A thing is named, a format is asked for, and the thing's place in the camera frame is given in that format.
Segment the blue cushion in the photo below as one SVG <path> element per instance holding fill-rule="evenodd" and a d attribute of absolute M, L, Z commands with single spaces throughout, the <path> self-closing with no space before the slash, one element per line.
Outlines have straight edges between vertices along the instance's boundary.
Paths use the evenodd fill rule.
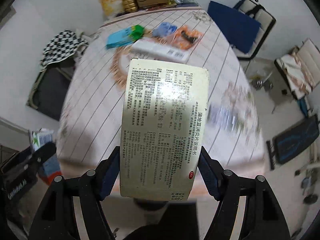
<path fill-rule="evenodd" d="M 209 4 L 208 14 L 230 44 L 243 53 L 250 51 L 261 26 L 258 21 L 238 10 L 214 1 Z"/>

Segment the cloth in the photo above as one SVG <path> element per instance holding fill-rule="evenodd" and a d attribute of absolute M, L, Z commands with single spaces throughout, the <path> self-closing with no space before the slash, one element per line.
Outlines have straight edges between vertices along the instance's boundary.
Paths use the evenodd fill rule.
<path fill-rule="evenodd" d="M 49 64 L 60 62 L 74 55 L 78 49 L 83 51 L 83 46 L 87 47 L 88 45 L 85 39 L 78 38 L 70 30 L 60 32 L 42 52 L 41 71 L 45 70 Z"/>
<path fill-rule="evenodd" d="M 294 91 L 298 99 L 313 91 L 315 83 L 308 69 L 302 67 L 302 64 L 296 54 L 286 54 L 279 59 L 279 63 L 287 76 L 290 89 Z"/>
<path fill-rule="evenodd" d="M 248 53 L 255 41 L 261 23 L 238 10 L 211 1 L 208 14 L 215 21 L 230 44 Z"/>

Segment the barcode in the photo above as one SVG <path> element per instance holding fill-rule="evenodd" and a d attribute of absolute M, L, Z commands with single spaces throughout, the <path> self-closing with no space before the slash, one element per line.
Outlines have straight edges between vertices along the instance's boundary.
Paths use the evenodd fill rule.
<path fill-rule="evenodd" d="M 176 56 L 176 57 L 183 57 L 183 53 L 181 53 L 181 52 L 176 52 L 175 56 Z"/>
<path fill-rule="evenodd" d="M 39 147 L 45 145 L 48 142 L 52 142 L 53 138 L 52 138 L 52 134 L 44 134 L 44 135 L 38 135 L 38 139 L 39 139 Z"/>

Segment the gold bottle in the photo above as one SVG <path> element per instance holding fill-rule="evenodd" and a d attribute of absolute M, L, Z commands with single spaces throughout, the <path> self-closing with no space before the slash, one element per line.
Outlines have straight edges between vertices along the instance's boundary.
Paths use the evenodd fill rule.
<path fill-rule="evenodd" d="M 135 0 L 122 0 L 122 5 L 126 12 L 136 12 L 138 10 Z"/>

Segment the table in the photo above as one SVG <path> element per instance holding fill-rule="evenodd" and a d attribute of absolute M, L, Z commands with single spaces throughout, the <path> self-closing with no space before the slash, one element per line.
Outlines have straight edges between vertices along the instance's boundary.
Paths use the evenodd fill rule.
<path fill-rule="evenodd" d="M 209 70 L 208 105 L 219 106 L 222 103 L 239 112 L 240 122 L 236 131 L 206 125 L 203 146 L 209 155 L 239 176 L 254 178 L 263 174 L 266 166 L 264 139 L 249 83 L 230 44 L 214 21 L 199 7 L 131 13 L 108 21 L 99 29 L 97 38 L 77 64 L 65 99 L 57 138 L 58 157 L 96 166 L 108 158 L 115 146 L 120 145 L 124 104 L 121 76 L 125 80 L 132 55 L 119 55 L 120 49 L 107 50 L 106 40 L 111 33 L 129 26 L 140 24 L 153 29 L 161 22 L 170 22 L 178 27 L 188 25 L 204 34 L 201 41 L 190 49 L 187 64 Z M 116 70 L 114 55 L 121 59 L 120 68 Z M 154 59 L 146 55 L 138 57 Z M 190 196 L 206 194 L 208 192 L 197 172 Z"/>

